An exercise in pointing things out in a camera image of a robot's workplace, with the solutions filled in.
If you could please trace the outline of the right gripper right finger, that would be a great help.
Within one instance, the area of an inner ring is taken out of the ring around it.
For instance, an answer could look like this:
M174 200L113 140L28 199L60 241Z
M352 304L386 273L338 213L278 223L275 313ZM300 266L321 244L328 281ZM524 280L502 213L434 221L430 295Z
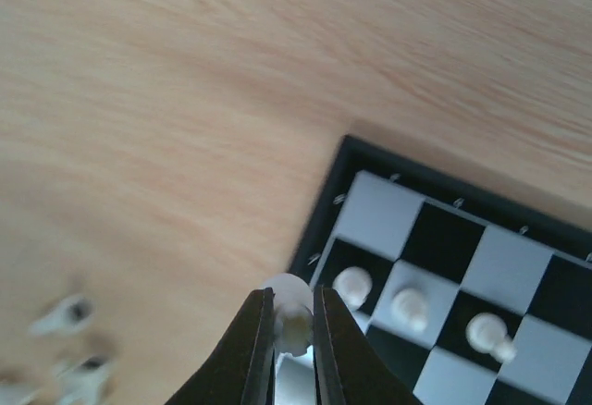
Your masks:
M420 403L380 360L333 288L314 288L313 329L317 404Z

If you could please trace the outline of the white chess pawn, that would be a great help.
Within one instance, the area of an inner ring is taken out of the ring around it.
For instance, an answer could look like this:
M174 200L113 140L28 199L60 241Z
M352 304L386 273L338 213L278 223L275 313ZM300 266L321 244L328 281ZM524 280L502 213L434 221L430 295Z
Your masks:
M475 315L465 328L465 336L472 349L500 363L511 362L517 354L505 322L493 313Z
M358 266L345 268L335 277L332 285L351 311L357 311L363 306L372 287L372 277Z
M428 304L425 294L417 288L398 291L390 304L395 322L407 326L413 332L424 332L428 325Z

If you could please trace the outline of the white chess piece corner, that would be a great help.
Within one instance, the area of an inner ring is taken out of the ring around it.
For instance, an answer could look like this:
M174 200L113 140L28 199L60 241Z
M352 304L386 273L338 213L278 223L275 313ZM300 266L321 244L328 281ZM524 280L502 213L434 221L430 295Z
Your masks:
M301 278L280 273L270 277L263 288L274 294L275 348L279 354L301 357L313 343L314 295Z

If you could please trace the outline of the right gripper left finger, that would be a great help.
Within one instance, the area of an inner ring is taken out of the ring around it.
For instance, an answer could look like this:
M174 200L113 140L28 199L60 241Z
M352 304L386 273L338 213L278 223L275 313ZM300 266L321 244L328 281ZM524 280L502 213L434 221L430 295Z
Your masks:
M223 337L166 405L272 404L275 397L274 292L255 289Z

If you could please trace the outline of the black grey chessboard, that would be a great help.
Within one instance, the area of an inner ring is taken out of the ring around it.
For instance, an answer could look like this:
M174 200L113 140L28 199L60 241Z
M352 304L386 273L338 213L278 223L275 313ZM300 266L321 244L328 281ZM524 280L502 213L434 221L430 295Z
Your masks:
M331 285L350 266L373 281L358 326L425 404L590 402L589 231L346 136L290 271ZM424 332L391 316L405 288L425 294ZM505 322L511 362L469 345L479 313Z

